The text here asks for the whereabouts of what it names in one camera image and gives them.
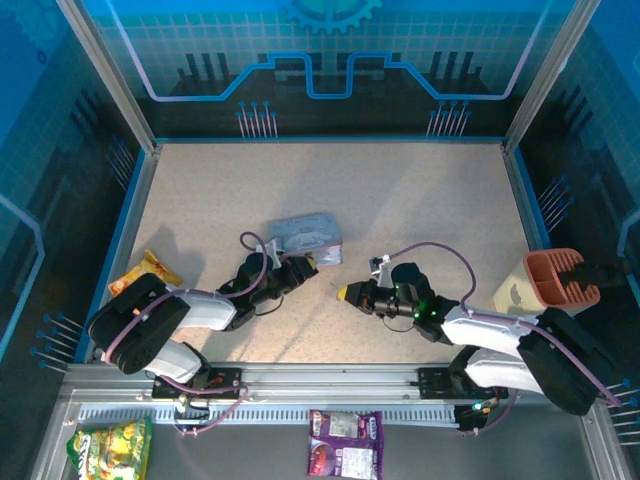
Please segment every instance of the orange chip bag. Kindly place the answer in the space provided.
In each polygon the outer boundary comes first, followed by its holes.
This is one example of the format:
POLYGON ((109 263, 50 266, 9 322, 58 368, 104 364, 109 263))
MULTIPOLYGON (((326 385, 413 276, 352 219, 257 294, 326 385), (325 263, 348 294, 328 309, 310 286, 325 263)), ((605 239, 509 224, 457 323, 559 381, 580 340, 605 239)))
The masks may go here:
POLYGON ((118 280, 109 284, 109 291, 111 292, 111 295, 114 297, 120 295, 129 287, 129 285, 145 273, 153 273, 164 283, 168 283, 176 287, 179 287, 182 283, 182 278, 160 263, 160 260, 158 260, 151 250, 145 250, 140 263, 118 280))

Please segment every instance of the printed label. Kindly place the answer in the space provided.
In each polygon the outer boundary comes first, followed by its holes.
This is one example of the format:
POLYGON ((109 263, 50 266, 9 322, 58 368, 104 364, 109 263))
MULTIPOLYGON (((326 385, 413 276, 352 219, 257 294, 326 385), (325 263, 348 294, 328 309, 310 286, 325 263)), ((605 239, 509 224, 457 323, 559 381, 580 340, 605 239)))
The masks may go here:
POLYGON ((354 413, 331 413, 329 435, 358 438, 358 415, 354 413))
POLYGON ((320 425, 322 425, 322 415, 320 412, 313 412, 313 435, 320 435, 320 425))
POLYGON ((369 436, 373 440, 378 437, 378 426, 376 425, 376 419, 373 417, 369 419, 369 436))
POLYGON ((342 476, 372 480, 373 450, 367 448, 343 448, 342 476))

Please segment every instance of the purple snack bag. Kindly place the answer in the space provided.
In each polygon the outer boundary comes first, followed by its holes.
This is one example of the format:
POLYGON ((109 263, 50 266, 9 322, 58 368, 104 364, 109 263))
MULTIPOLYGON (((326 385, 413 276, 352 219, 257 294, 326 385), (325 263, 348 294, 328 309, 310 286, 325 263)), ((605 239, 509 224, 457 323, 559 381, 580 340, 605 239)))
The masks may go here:
POLYGON ((311 410, 310 418, 307 475, 382 480, 381 412, 311 410))

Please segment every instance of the snack package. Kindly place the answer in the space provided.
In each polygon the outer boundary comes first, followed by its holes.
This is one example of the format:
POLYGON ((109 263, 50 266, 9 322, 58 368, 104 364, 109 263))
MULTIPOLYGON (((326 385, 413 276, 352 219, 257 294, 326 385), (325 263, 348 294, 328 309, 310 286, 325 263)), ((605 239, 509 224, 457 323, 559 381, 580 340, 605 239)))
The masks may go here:
POLYGON ((342 234, 331 213, 271 222, 269 234, 278 241, 284 256, 311 253, 319 267, 342 263, 342 234))
POLYGON ((311 410, 309 469, 312 477, 382 480, 382 414, 311 410))
POLYGON ((168 283, 176 287, 179 287, 182 283, 182 279, 160 263, 160 260, 158 260, 151 250, 145 250, 140 263, 118 280, 109 284, 109 291, 111 292, 111 295, 117 297, 123 292, 123 290, 128 288, 129 285, 145 273, 153 273, 164 283, 168 283))
POLYGON ((80 480, 144 480, 151 419, 76 432, 67 443, 80 480))

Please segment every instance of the vent grille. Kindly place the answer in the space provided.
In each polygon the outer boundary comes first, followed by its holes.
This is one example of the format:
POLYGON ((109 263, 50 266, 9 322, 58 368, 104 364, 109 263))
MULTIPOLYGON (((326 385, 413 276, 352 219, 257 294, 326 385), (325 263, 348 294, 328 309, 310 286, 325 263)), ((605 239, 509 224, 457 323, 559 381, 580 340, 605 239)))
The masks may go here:
MULTIPOLYGON (((212 405, 211 420, 222 415, 228 406, 212 405)), ((235 425, 306 425, 309 423, 309 407, 298 405, 274 406, 251 405, 240 406, 226 420, 225 424, 235 425)), ((353 406, 332 406, 331 410, 354 413, 382 412, 385 425, 422 425, 457 427, 453 405, 429 406, 383 406, 372 409, 358 409, 353 406)), ((197 417, 198 412, 189 412, 187 418, 197 417)), ((84 405, 78 415, 79 423, 113 424, 127 422, 142 417, 151 417, 156 424, 173 423, 173 405, 157 405, 153 407, 117 407, 109 405, 84 405)))

